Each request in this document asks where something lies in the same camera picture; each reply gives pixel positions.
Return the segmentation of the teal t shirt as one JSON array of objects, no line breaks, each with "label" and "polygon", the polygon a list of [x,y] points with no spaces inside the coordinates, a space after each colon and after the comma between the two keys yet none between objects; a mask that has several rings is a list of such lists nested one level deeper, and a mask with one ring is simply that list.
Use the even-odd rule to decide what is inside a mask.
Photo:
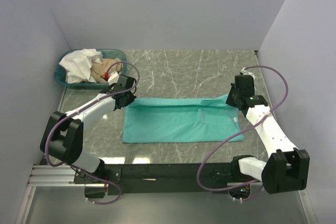
[{"label": "teal t shirt", "polygon": [[125,109],[128,144],[221,142],[240,132],[238,109],[217,98],[137,98]]}]

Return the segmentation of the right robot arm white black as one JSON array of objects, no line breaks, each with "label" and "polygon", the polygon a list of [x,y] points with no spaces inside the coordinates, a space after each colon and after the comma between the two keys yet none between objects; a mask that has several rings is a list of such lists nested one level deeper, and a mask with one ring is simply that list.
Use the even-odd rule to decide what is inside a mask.
[{"label": "right robot arm white black", "polygon": [[236,75],[226,103],[241,111],[254,126],[268,154],[266,162],[251,155],[234,157],[230,169],[232,179],[241,182],[250,176],[261,181],[269,194],[304,190],[310,156],[287,138],[265,98],[255,94],[253,76]]}]

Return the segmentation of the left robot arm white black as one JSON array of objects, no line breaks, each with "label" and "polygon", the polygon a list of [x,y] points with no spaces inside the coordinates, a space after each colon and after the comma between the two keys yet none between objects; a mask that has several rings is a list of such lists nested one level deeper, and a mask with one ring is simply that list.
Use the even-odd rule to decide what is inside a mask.
[{"label": "left robot arm white black", "polygon": [[68,164],[86,172],[91,182],[99,183],[107,179],[109,171],[102,159],[83,149],[85,126],[103,115],[128,106],[136,99],[136,79],[120,75],[116,83],[109,85],[91,101],[67,113],[54,112],[47,123],[40,150],[47,163],[56,167],[50,158],[60,160],[59,165]]}]

